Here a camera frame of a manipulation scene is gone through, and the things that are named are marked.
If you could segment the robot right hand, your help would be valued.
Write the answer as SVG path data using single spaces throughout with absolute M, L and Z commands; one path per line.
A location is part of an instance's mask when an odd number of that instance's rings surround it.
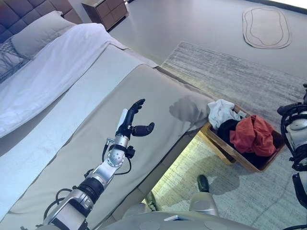
M 306 104 L 307 104 L 307 93 L 305 93 L 302 103 L 293 103 L 286 106 L 280 106 L 277 110 L 277 113 L 283 116 L 286 114 L 286 112 L 288 112 L 290 109 L 294 108 L 295 106 L 306 105 Z

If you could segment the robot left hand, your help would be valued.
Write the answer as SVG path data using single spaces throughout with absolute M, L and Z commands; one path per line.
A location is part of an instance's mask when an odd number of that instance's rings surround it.
M 128 139 L 130 139 L 131 135 L 135 137 L 144 137 L 151 134 L 155 126 L 154 122 L 151 122 L 147 126 L 132 125 L 134 115 L 137 114 L 139 110 L 141 110 L 144 102 L 145 99 L 140 99 L 130 107 L 130 109 L 127 111 L 123 123 L 119 126 L 119 128 L 116 131 L 116 136 L 123 135 L 126 136 Z

